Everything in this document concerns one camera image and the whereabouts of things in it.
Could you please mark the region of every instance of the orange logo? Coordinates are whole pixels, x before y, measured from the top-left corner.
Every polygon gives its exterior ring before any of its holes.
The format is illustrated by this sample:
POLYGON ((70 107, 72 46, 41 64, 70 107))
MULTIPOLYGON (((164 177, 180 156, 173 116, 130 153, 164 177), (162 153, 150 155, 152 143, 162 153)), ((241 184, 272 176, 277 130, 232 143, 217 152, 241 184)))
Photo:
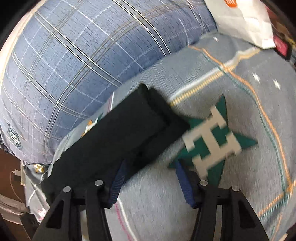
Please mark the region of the orange logo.
POLYGON ((224 0, 228 7, 237 7, 237 2, 235 0, 224 0))

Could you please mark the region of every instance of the black cloth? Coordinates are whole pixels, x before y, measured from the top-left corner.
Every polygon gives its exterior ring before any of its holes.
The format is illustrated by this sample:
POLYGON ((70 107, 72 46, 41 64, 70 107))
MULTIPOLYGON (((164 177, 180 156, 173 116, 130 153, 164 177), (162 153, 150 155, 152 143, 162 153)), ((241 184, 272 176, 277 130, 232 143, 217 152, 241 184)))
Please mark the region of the black cloth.
POLYGON ((140 84, 88 133, 62 153, 41 182, 47 201, 65 187, 83 188, 103 180, 112 185, 123 160, 128 180, 176 141, 189 124, 154 89, 140 84))

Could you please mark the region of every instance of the green star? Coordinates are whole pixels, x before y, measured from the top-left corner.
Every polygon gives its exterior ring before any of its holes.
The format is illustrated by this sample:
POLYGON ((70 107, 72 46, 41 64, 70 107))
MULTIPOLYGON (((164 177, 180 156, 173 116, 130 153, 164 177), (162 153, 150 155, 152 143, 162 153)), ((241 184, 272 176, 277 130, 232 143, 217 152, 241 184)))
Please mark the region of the green star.
MULTIPOLYGON (((219 126, 216 126, 215 128, 211 129, 212 134, 214 135, 217 143, 221 147, 223 144, 227 142, 226 140, 226 135, 231 132, 231 130, 228 128, 228 120, 227 120, 227 111, 226 111, 226 101, 225 97, 222 96, 219 100, 219 102, 215 105, 221 116, 224 118, 226 121, 226 126, 224 128, 220 128, 219 126)), ((190 124, 190 130, 195 128, 196 126, 200 125, 202 122, 204 122, 204 119, 197 119, 197 118, 188 118, 187 120, 190 124)), ((248 147, 254 146, 257 144, 257 141, 245 137, 239 133, 232 132, 237 139, 238 143, 240 144, 242 150, 246 149, 248 147)), ((194 141, 194 148, 190 150, 189 152, 187 151, 186 147, 184 147, 178 156, 174 159, 172 163, 170 163, 169 168, 175 168, 175 161, 182 158, 186 165, 188 167, 194 167, 194 164, 192 162, 192 158, 200 155, 201 159, 203 160, 206 156, 210 155, 210 152, 207 148, 206 143, 204 142, 203 138, 200 137, 196 141, 194 141)), ((208 173, 208 181, 209 183, 218 186, 223 168, 225 164, 225 159, 217 163, 215 166, 211 167, 210 169, 207 170, 208 173)))

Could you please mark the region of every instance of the paper bag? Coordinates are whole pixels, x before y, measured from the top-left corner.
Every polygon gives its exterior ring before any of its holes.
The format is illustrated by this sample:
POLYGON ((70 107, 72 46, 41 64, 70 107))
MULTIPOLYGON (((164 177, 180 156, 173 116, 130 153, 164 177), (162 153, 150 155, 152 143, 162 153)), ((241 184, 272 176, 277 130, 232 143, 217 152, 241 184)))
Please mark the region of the paper bag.
POLYGON ((271 22, 260 0, 205 0, 218 32, 262 49, 274 48, 271 22))

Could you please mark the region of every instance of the small white star print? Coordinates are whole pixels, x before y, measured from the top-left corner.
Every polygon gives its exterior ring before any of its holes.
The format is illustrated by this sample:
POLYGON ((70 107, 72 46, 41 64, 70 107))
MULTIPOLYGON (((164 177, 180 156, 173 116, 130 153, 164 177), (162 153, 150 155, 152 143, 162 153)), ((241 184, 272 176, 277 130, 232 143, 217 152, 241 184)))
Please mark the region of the small white star print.
POLYGON ((256 74, 256 73, 252 73, 253 74, 253 76, 254 76, 254 79, 258 82, 258 83, 260 83, 260 77, 256 74))
POLYGON ((277 82, 277 80, 272 79, 272 81, 274 82, 274 85, 276 86, 276 88, 278 88, 280 90, 281 85, 277 82))

